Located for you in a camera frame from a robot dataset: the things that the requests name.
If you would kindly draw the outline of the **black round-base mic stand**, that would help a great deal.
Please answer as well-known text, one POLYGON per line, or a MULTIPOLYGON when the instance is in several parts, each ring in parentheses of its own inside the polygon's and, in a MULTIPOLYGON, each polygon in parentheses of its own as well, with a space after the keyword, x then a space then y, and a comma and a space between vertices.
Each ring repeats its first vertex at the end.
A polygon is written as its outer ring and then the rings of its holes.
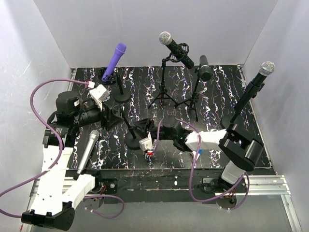
POLYGON ((125 115, 122 115, 122 118, 127 125, 128 132, 125 134, 125 144, 131 150, 140 150, 140 140, 142 138, 135 133, 134 128, 129 124, 125 115))

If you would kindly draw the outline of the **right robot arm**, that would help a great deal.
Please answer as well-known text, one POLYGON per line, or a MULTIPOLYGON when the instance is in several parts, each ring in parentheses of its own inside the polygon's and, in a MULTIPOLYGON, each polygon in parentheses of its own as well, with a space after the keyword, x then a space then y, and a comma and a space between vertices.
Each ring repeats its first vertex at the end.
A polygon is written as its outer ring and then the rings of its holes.
POLYGON ((218 177, 217 185, 229 192, 245 172, 252 172, 264 150, 261 139, 249 133, 237 124, 227 129, 215 131, 199 131, 183 127, 188 125, 182 119, 166 117, 156 125, 150 118, 136 121, 134 129, 142 138, 140 148, 143 151, 155 151, 153 142, 171 140, 180 151, 199 153, 201 150, 217 150, 223 152, 229 162, 218 177))

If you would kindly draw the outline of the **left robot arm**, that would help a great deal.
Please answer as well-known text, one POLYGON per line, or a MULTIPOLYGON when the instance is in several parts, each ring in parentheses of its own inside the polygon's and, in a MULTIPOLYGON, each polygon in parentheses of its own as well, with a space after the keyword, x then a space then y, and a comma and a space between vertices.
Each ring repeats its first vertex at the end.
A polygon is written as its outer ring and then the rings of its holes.
POLYGON ((62 92, 56 99, 56 111, 46 121, 43 137, 42 176, 36 197, 28 211, 21 216, 25 224, 67 231, 73 224, 75 209, 89 193, 102 190, 100 174, 85 171, 87 160, 99 134, 93 131, 88 140, 78 167, 74 184, 64 192, 63 184, 69 159, 80 128, 99 122, 109 130, 121 122, 121 112, 105 104, 109 92, 106 89, 93 89, 89 92, 90 107, 84 107, 74 91, 62 92))

